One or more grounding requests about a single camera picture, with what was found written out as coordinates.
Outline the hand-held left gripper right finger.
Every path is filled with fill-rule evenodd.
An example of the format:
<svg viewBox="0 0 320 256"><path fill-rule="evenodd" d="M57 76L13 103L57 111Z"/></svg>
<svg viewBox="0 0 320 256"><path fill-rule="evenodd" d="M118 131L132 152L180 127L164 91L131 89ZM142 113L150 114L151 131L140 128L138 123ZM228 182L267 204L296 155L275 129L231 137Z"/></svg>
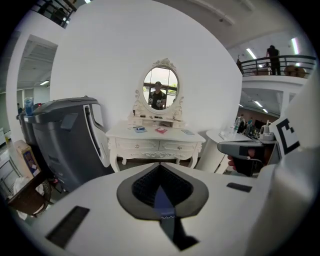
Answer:
<svg viewBox="0 0 320 256"><path fill-rule="evenodd" d="M251 235L270 190L270 167L257 178L209 173L173 163L165 167L203 182L208 199L197 215L181 219L184 231L197 239L197 244L179 250L167 242L159 247L163 256L259 255Z"/></svg>

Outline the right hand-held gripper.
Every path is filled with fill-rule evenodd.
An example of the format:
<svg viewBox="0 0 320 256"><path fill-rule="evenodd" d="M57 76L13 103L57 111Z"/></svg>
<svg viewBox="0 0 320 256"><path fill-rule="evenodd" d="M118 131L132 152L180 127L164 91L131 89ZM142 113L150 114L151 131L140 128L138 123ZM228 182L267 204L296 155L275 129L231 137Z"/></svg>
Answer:
<svg viewBox="0 0 320 256"><path fill-rule="evenodd" d="M223 141L217 145L217 149L233 157L235 171L251 177L267 165L278 164L300 146L297 134L286 117L274 121L268 130L258 141Z"/></svg>

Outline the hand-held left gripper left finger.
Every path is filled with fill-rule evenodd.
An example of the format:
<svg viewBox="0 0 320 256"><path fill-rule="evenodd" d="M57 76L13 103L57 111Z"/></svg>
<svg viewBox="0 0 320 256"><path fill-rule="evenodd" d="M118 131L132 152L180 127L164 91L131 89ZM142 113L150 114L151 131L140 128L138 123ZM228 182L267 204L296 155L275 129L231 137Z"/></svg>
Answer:
<svg viewBox="0 0 320 256"><path fill-rule="evenodd" d="M72 236L65 253L74 256L172 256L177 247L168 239L158 221L140 220L119 204L120 183L150 164L132 167L88 181L56 202L33 224L42 237L75 206L89 209Z"/></svg>

